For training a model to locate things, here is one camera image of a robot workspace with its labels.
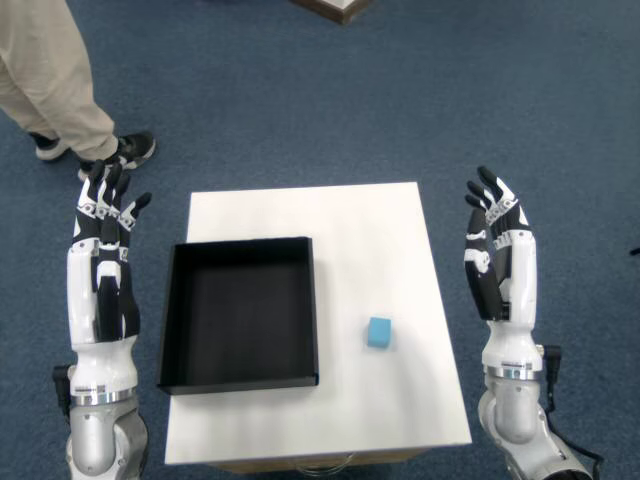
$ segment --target black tray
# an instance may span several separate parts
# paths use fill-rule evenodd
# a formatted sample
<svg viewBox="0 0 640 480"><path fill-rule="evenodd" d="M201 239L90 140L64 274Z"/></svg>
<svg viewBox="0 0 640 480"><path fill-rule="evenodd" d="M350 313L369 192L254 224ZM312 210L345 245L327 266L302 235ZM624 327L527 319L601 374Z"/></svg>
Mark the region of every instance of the black tray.
<svg viewBox="0 0 640 480"><path fill-rule="evenodd" d="M164 322L169 394L317 385L311 239L175 245Z"/></svg>

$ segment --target blue cube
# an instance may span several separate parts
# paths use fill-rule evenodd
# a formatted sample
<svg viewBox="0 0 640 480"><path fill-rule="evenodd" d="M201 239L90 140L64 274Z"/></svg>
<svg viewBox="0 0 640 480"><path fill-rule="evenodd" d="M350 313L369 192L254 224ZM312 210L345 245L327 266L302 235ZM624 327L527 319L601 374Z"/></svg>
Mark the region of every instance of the blue cube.
<svg viewBox="0 0 640 480"><path fill-rule="evenodd" d="M391 342L391 320L388 318L371 317L369 320L367 345L370 347L387 348L389 342Z"/></svg>

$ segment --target shoe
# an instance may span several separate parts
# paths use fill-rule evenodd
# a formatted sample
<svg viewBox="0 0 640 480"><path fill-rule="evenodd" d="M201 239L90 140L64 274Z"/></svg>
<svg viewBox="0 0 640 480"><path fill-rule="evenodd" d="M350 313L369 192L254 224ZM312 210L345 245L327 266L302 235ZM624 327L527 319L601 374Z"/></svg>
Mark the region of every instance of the shoe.
<svg viewBox="0 0 640 480"><path fill-rule="evenodd" d="M59 138L51 140L38 133L30 133L36 142L36 157L43 162L52 162L57 160L66 152L69 147Z"/></svg>
<svg viewBox="0 0 640 480"><path fill-rule="evenodd" d="M133 170L146 162L156 150L156 141L151 132L139 132L124 137L118 137L118 149L116 153L105 159L107 168L115 163L122 165L124 170ZM80 161L78 179L84 182L91 169L93 162Z"/></svg>

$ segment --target leg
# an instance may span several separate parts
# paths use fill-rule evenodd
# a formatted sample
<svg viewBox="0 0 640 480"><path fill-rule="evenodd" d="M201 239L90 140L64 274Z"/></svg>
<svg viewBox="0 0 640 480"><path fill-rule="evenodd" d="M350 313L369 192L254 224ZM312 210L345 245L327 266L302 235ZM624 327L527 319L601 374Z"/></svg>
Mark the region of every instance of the leg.
<svg viewBox="0 0 640 480"><path fill-rule="evenodd" d="M65 0L2 0L0 57L15 86L78 156L114 154L113 121L94 102L89 57Z"/></svg>
<svg viewBox="0 0 640 480"><path fill-rule="evenodd" d="M0 58L0 108L23 130L37 133L51 140L58 138L58 134L13 83L2 58Z"/></svg>

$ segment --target white table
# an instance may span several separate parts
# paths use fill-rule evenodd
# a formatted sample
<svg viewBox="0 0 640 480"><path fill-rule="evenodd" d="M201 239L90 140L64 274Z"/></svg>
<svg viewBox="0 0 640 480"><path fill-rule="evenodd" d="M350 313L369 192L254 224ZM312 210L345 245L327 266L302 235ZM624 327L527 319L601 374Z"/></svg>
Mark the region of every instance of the white table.
<svg viewBox="0 0 640 480"><path fill-rule="evenodd" d="M191 195L188 242L292 236L313 239L320 384L171 397L165 462L470 443L417 184Z"/></svg>

